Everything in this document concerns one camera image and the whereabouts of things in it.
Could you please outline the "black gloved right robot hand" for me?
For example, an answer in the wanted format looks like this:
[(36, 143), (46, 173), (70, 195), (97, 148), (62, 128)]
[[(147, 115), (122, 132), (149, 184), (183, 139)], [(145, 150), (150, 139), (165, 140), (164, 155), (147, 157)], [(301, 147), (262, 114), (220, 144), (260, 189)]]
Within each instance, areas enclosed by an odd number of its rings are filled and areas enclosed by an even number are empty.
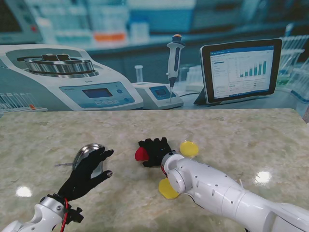
[(138, 144), (145, 149), (149, 157), (142, 163), (147, 168), (161, 166), (164, 156), (175, 152), (175, 150), (170, 148), (166, 137), (162, 137), (161, 140), (159, 138), (154, 140), (148, 138), (144, 141), (139, 141)]

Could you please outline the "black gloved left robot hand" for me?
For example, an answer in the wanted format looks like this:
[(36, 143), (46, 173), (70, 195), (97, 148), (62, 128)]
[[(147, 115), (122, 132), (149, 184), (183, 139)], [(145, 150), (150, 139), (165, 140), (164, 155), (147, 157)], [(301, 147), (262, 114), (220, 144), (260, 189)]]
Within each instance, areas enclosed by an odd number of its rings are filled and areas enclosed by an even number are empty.
[(112, 176), (112, 171), (106, 170), (96, 177), (91, 177), (97, 166), (110, 157), (114, 151), (106, 150), (104, 147), (95, 150), (82, 159), (75, 170), (72, 171), (68, 180), (58, 191), (58, 195), (73, 201), (86, 195), (91, 189)]

